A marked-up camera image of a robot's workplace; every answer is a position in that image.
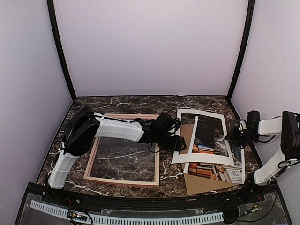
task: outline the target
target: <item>cardboard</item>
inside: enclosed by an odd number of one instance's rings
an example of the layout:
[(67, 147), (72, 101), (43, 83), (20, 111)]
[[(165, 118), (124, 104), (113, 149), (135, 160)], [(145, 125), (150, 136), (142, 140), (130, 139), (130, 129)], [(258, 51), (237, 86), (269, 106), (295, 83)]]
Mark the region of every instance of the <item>cardboard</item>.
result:
[[(189, 144), (192, 138), (194, 125), (181, 125), (180, 135), (184, 137), (187, 144), (187, 148), (180, 152), (180, 154), (188, 153)], [(219, 180), (211, 180), (205, 177), (197, 177), (189, 174), (184, 174), (184, 180), (187, 187), (187, 194), (199, 194), (208, 191), (215, 191), (223, 188), (233, 187), (238, 184), (223, 182)]]

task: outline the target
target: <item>robotic arm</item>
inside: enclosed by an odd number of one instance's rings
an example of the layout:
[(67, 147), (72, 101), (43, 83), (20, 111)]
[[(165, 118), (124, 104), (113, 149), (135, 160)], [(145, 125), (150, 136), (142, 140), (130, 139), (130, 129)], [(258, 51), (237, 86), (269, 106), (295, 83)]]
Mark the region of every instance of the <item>robotic arm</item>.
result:
[(181, 151), (186, 148), (183, 137), (174, 133), (181, 122), (163, 112), (155, 120), (121, 120), (106, 117), (84, 107), (66, 126), (60, 145), (59, 159), (48, 184), (62, 189), (75, 161), (88, 152), (94, 137), (115, 137), (139, 143), (157, 143), (160, 148)]
[(279, 150), (262, 168), (246, 179), (245, 189), (267, 185), (287, 168), (300, 162), (299, 122), (300, 115), (293, 112), (283, 111), (282, 116), (260, 120), (258, 111), (250, 111), (247, 113), (247, 122), (240, 120), (230, 132), (226, 139), (243, 148), (248, 141), (259, 142), (260, 136), (281, 134)]

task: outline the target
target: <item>white slotted strip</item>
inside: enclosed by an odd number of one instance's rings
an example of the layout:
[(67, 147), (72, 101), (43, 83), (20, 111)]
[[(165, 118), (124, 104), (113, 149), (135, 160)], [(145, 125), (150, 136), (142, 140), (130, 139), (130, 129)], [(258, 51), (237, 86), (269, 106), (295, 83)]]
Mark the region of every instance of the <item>white slotted strip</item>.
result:
[[(31, 201), (31, 208), (44, 213), (60, 217), (62, 219), (68, 219), (68, 210), (51, 206), (46, 203)], [(90, 213), (93, 218), (94, 225), (202, 225), (223, 221), (223, 213), (213, 213), (208, 215), (200, 215), (193, 217), (175, 217), (175, 218), (158, 218), (158, 219), (146, 219), (146, 218), (124, 218), (124, 217), (107, 217)], [(74, 219), (85, 224), (90, 224), (90, 218), (83, 222), (81, 220)]]

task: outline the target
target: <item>marble tabletop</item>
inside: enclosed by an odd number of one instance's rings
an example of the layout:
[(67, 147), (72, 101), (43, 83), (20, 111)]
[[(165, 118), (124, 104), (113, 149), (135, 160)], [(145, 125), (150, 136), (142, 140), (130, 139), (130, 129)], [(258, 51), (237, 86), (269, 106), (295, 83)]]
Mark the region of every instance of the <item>marble tabletop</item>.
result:
[[(44, 184), (45, 175), (54, 166), (58, 155), (59, 141), (62, 138), (65, 125), (84, 106), (90, 106), (99, 113), (126, 114), (160, 114), (166, 112), (176, 117), (177, 109), (198, 109), (225, 116), (227, 131), (229, 132), (237, 120), (222, 96), (119, 96), (119, 97), (79, 97), (73, 103), (63, 126), (55, 138), (54, 145), (46, 156), (45, 163), (39, 175), (38, 184)], [(64, 189), (94, 195), (115, 197), (182, 197), (187, 196), (181, 164), (172, 164), (172, 152), (160, 152), (160, 183), (159, 187), (116, 186), (85, 181), (83, 175), (90, 153), (81, 156), (74, 164), (65, 182)], [(246, 174), (259, 168), (258, 163), (249, 147), (245, 148)], [(241, 185), (218, 190), (241, 188)]]

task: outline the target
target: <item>white frame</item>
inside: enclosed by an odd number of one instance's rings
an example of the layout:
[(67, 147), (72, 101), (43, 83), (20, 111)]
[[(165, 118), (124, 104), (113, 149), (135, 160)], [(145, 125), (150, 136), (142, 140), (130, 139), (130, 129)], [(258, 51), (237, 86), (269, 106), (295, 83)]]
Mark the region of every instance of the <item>white frame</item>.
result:
[[(212, 112), (206, 112), (206, 111), (202, 111), (202, 110), (178, 109), (177, 117), (180, 120), (181, 120), (182, 114), (203, 115), (203, 116), (209, 116), (209, 117), (221, 119), (224, 137), (227, 135), (224, 115), (212, 113)], [(205, 154), (205, 153), (192, 153), (193, 143), (194, 143), (196, 129), (197, 129), (197, 123), (198, 123), (198, 116), (196, 116), (196, 118), (195, 118), (194, 129), (193, 129), (193, 134), (192, 134), (190, 146), (188, 149), (188, 153), (180, 155), (178, 151), (175, 151), (174, 155), (173, 155), (172, 163), (185, 163), (184, 170), (183, 170), (184, 173), (188, 173), (188, 166), (189, 166), (189, 163), (191, 163), (191, 162), (216, 163), (216, 164), (225, 164), (225, 165), (234, 166), (233, 156), (232, 156), (232, 153), (230, 150), (229, 142), (227, 140), (225, 140), (225, 144), (226, 144), (226, 147), (228, 150), (228, 157), (220, 156), (220, 155)], [(180, 128), (176, 131), (176, 135), (180, 136)]]

